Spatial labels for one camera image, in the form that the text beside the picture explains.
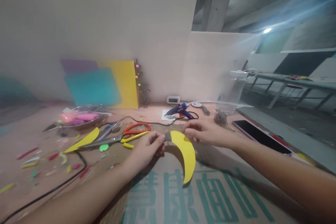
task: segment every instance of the small digital clock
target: small digital clock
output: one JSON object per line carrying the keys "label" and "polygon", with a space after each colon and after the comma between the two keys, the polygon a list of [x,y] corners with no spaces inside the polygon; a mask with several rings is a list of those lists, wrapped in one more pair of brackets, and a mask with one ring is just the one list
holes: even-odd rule
{"label": "small digital clock", "polygon": [[167,103],[168,104],[180,104],[180,97],[179,96],[167,96]]}

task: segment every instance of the crescent-shaped yellow foam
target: crescent-shaped yellow foam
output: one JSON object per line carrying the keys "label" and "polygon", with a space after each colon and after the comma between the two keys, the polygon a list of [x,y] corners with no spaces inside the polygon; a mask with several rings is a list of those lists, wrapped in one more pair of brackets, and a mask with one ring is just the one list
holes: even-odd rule
{"label": "crescent-shaped yellow foam", "polygon": [[190,140],[178,131],[171,131],[171,141],[180,149],[182,152],[183,160],[184,160],[184,182],[183,184],[188,183],[195,170],[196,165],[196,156],[195,149],[190,142]]}
{"label": "crescent-shaped yellow foam", "polygon": [[64,153],[75,151],[75,150],[77,150],[79,147],[81,147],[83,145],[92,143],[97,138],[98,135],[99,135],[99,129],[95,128],[93,131],[91,131],[82,140],[80,140],[79,142],[75,143],[69,149],[67,149],[66,151],[64,151]]}

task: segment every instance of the table leg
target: table leg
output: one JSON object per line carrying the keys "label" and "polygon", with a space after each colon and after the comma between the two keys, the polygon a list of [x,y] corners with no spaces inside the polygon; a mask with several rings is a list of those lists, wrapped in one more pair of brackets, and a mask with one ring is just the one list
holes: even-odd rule
{"label": "table leg", "polygon": [[280,88],[279,92],[276,94],[276,96],[273,98],[273,101],[269,104],[267,108],[271,109],[273,105],[276,103],[282,92],[284,91],[285,87],[287,86],[287,82],[284,82],[282,87]]}
{"label": "table leg", "polygon": [[300,97],[300,99],[298,99],[298,101],[295,103],[295,105],[294,105],[294,107],[292,107],[292,109],[294,109],[294,110],[297,109],[299,103],[302,102],[302,100],[303,100],[304,98],[306,98],[306,96],[309,94],[309,92],[310,92],[311,90],[312,90],[312,89],[307,89],[307,90],[303,93],[303,95]]}
{"label": "table leg", "polygon": [[317,105],[314,109],[319,109],[324,103],[326,103],[332,96],[334,95],[334,93],[329,93],[321,102],[319,105]]}
{"label": "table leg", "polygon": [[265,93],[267,93],[267,91],[269,90],[269,88],[272,86],[273,82],[274,82],[274,81],[272,81],[272,82],[269,84],[269,86],[267,87]]}
{"label": "table leg", "polygon": [[252,91],[252,88],[254,87],[254,84],[257,82],[257,79],[258,79],[258,78],[255,78],[255,79],[254,79],[254,82],[253,82],[253,84],[251,85],[250,91]]}

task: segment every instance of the blue glue gun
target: blue glue gun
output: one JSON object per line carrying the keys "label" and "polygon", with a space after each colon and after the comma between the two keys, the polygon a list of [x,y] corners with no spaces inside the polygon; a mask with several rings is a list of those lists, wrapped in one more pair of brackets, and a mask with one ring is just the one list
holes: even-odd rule
{"label": "blue glue gun", "polygon": [[185,103],[179,104],[176,107],[172,108],[171,110],[169,110],[167,112],[167,114],[165,114],[165,116],[172,116],[176,113],[185,115],[189,120],[191,119],[195,119],[195,117],[193,117],[188,111],[187,111],[187,105]]}

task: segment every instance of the black cable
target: black cable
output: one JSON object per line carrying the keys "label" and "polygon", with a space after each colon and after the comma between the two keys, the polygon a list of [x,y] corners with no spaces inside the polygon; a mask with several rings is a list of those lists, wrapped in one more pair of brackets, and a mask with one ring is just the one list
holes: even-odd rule
{"label": "black cable", "polygon": [[[189,113],[193,113],[193,114],[197,115],[197,118],[196,118],[196,119],[199,118],[198,114],[196,114],[195,112],[190,111]],[[126,116],[126,117],[120,119],[119,121],[122,121],[122,120],[124,120],[124,119],[126,119],[126,118],[128,118],[128,117],[132,118],[134,121],[136,121],[136,122],[138,122],[138,123],[142,123],[142,122],[143,122],[143,123],[148,123],[148,124],[159,124],[159,125],[163,125],[163,126],[170,126],[170,125],[173,125],[174,122],[176,122],[177,120],[180,120],[180,119],[184,118],[185,116],[175,119],[175,120],[172,121],[170,124],[162,124],[162,123],[159,123],[159,122],[157,122],[157,123],[156,123],[156,122],[150,122],[150,123],[149,123],[149,122],[144,122],[144,121],[138,121],[138,120],[135,120],[135,119],[134,119],[133,117],[131,117],[131,116]],[[100,125],[99,128],[101,128],[101,127],[103,127],[104,125],[107,125],[107,124],[111,124],[111,122],[104,123],[104,124]],[[84,167],[83,167],[82,170],[80,170],[79,172],[77,172],[77,173],[76,173],[75,175],[73,175],[71,178],[69,178],[69,179],[67,179],[66,181],[64,181],[62,184],[56,186],[54,189],[51,189],[49,192],[47,192],[47,193],[41,195],[40,197],[34,199],[33,201],[31,201],[31,202],[29,202],[28,204],[26,204],[26,205],[24,205],[23,207],[21,207],[20,209],[16,210],[14,213],[12,213],[11,215],[9,215],[5,220],[3,220],[0,224],[4,224],[4,223],[6,223],[9,219],[11,219],[11,218],[14,217],[15,215],[17,215],[17,214],[18,214],[19,212],[21,212],[22,210],[26,209],[27,207],[31,206],[32,204],[36,203],[37,201],[43,199],[44,197],[47,197],[49,194],[55,192],[56,190],[60,189],[62,186],[64,186],[65,184],[69,183],[71,180],[73,180],[74,178],[76,178],[80,173],[82,173],[82,172],[86,169],[86,167],[87,167],[88,165],[87,165],[87,163],[86,163],[85,158],[81,155],[81,153],[79,153],[78,151],[75,151],[75,153],[79,156],[79,158],[80,158],[80,159],[82,160],[82,162],[84,163]]]}
{"label": "black cable", "polygon": [[[197,115],[197,118],[195,118],[195,119],[199,119],[199,115],[197,114],[197,113],[195,113],[195,112],[192,112],[192,111],[189,111],[189,113],[193,113],[193,114],[195,114],[195,115]],[[132,118],[134,121],[136,121],[136,122],[138,122],[138,123],[148,123],[148,124],[159,124],[159,125],[162,125],[162,126],[171,126],[171,125],[173,125],[173,123],[175,123],[177,120],[180,120],[180,119],[182,119],[182,118],[184,118],[185,116],[182,116],[182,117],[180,117],[180,118],[177,118],[177,119],[175,119],[174,121],[172,121],[170,124],[162,124],[162,123],[160,123],[160,122],[145,122],[145,121],[138,121],[138,120],[135,120],[133,117],[131,117],[130,115],[129,116],[125,116],[124,118],[122,118],[122,119],[120,119],[119,121],[122,121],[122,120],[124,120],[124,119],[126,119],[126,118]],[[102,125],[100,125],[98,128],[101,128],[101,127],[103,127],[104,125],[107,125],[107,124],[112,124],[113,122],[108,122],[108,123],[104,123],[104,124],[102,124]]]}
{"label": "black cable", "polygon": [[55,192],[56,190],[58,190],[59,188],[61,188],[62,186],[64,186],[65,184],[69,183],[71,180],[73,180],[74,178],[76,178],[80,173],[82,173],[86,167],[88,166],[86,163],[85,158],[81,155],[81,153],[79,153],[78,151],[75,151],[75,153],[79,156],[79,158],[82,160],[82,162],[84,163],[84,167],[82,170],[80,170],[79,172],[77,172],[75,175],[73,175],[71,178],[67,179],[66,181],[64,181],[62,184],[56,186],[54,189],[51,189],[49,192],[41,195],[40,197],[34,199],[33,201],[29,202],[28,204],[24,205],[23,207],[21,207],[20,209],[16,210],[14,213],[12,213],[11,215],[9,215],[6,219],[4,219],[1,224],[4,224],[5,222],[7,222],[9,219],[11,219],[12,217],[14,217],[15,215],[17,215],[19,212],[21,212],[22,210],[26,209],[27,207],[31,206],[32,204],[36,203],[37,201],[43,199],[44,197],[47,197],[49,194]]}

